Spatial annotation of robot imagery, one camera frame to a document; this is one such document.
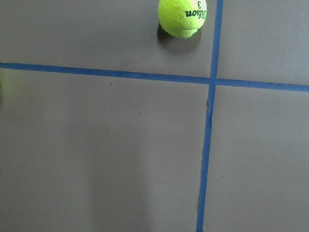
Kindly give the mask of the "yellow tennis ball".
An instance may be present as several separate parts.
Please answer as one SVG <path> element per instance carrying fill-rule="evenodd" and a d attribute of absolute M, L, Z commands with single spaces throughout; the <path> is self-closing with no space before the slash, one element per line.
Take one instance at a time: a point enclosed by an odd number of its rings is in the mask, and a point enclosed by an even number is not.
<path fill-rule="evenodd" d="M 205 23 L 207 2 L 205 0 L 160 0 L 158 19 L 161 28 L 177 38 L 189 38 Z"/>
<path fill-rule="evenodd" d="M 3 102 L 3 69 L 0 69 L 0 106 L 2 106 L 2 102 Z"/>

